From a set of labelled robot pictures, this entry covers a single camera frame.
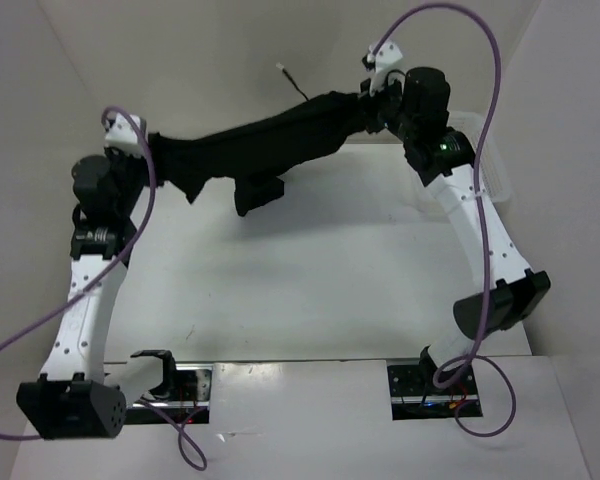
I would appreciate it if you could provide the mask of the black shorts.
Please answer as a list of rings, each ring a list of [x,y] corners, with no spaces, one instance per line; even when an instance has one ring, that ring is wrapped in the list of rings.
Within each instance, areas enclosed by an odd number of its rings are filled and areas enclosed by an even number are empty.
[[[277,115],[197,139],[151,133],[148,143],[159,180],[194,202],[212,179],[234,181],[238,215],[281,198],[281,176],[336,153],[367,126],[369,80],[355,93],[330,91]]]

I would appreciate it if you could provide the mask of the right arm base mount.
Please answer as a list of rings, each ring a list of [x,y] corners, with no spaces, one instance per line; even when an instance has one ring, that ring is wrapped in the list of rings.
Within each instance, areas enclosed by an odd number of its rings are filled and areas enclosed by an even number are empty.
[[[393,421],[482,417],[479,392],[472,368],[455,385],[440,390],[424,380],[415,359],[386,362]]]

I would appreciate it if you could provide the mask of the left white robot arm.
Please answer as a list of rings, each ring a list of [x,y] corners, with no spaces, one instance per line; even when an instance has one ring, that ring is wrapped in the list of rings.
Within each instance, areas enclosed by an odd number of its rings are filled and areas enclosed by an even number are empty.
[[[140,350],[105,372],[105,347],[133,240],[131,213],[149,184],[145,160],[108,147],[71,170],[72,213],[68,308],[36,380],[20,384],[16,403],[44,440],[111,439],[144,395],[165,400],[180,376],[168,350]]]

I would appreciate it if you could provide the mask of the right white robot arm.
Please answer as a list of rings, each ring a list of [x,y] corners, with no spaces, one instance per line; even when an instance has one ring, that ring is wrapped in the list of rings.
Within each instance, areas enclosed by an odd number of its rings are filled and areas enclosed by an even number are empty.
[[[481,148],[449,124],[444,73],[391,69],[362,82],[368,131],[387,130],[424,189],[439,203],[468,260],[476,293],[454,303],[454,322],[420,354],[418,378],[430,393],[457,383],[483,340],[530,316],[551,287],[519,253],[479,180]]]

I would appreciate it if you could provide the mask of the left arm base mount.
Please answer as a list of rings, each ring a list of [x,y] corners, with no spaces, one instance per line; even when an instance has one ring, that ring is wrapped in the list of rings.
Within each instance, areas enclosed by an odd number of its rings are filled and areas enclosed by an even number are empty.
[[[206,424],[209,421],[214,365],[177,362],[175,379],[166,393],[153,393],[163,383],[163,364],[156,358],[135,358],[106,364],[105,384],[118,387],[126,399],[126,425],[164,424],[153,407],[181,423]]]

